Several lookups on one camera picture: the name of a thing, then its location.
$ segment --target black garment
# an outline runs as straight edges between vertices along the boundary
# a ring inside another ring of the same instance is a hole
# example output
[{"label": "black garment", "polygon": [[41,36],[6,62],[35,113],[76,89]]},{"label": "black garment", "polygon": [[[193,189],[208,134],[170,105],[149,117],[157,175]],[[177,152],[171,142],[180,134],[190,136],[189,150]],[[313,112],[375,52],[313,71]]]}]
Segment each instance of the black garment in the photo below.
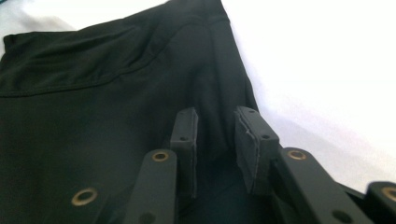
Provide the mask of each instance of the black garment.
[{"label": "black garment", "polygon": [[[198,199],[179,223],[259,223],[233,112],[257,109],[220,1],[173,0],[76,32],[9,35],[0,63],[0,223],[119,223],[142,157],[199,116]],[[97,204],[71,206],[80,189]]]}]

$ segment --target metal grommet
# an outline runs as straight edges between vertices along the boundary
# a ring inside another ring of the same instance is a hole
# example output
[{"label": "metal grommet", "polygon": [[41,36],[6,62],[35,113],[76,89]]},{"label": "metal grommet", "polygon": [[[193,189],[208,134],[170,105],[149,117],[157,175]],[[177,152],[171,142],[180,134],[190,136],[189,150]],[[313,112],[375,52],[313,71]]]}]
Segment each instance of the metal grommet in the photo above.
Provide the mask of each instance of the metal grommet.
[{"label": "metal grommet", "polygon": [[94,188],[82,189],[72,199],[74,206],[82,206],[93,202],[98,196],[98,192]]},{"label": "metal grommet", "polygon": [[288,151],[288,156],[292,159],[295,159],[297,161],[302,161],[306,159],[306,156],[303,152],[299,150],[290,150]]},{"label": "metal grommet", "polygon": [[394,187],[384,187],[382,188],[382,193],[387,196],[387,198],[396,202],[396,188]]},{"label": "metal grommet", "polygon": [[154,161],[166,161],[168,160],[169,155],[168,153],[164,152],[164,151],[160,151],[155,153],[154,155],[152,155],[152,159]]}]

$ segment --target white surface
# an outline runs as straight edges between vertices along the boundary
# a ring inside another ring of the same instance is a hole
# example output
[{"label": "white surface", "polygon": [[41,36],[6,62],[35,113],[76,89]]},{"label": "white surface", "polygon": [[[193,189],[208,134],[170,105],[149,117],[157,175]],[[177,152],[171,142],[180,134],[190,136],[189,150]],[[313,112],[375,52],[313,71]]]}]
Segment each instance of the white surface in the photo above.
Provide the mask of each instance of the white surface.
[{"label": "white surface", "polygon": [[[162,2],[8,0],[0,37],[76,30]],[[223,5],[262,116],[283,147],[310,151],[336,181],[359,191],[371,181],[396,182],[394,1]]]}]

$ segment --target white background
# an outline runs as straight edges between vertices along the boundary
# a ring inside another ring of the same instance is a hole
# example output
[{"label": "white background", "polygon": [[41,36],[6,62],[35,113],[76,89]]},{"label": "white background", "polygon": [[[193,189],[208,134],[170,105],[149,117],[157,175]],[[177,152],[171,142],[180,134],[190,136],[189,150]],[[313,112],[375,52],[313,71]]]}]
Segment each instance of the white background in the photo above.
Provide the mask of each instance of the white background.
[{"label": "white background", "polygon": [[[77,30],[163,2],[8,0],[0,37]],[[336,181],[362,192],[371,181],[396,182],[396,3],[222,2],[283,147],[311,152]]]}]

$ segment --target black pants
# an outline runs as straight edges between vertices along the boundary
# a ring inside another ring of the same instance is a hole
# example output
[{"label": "black pants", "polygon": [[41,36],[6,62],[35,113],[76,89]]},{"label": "black pants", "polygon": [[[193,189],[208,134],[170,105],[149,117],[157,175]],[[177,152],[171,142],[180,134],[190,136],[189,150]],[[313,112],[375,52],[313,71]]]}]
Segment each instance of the black pants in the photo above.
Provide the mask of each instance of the black pants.
[{"label": "black pants", "polygon": [[[179,223],[266,219],[235,162],[233,112],[257,106],[220,1],[173,0],[76,32],[4,41],[2,224],[120,223],[143,156],[169,147],[177,111],[192,106],[198,199]],[[96,205],[73,207],[90,187]]]}]

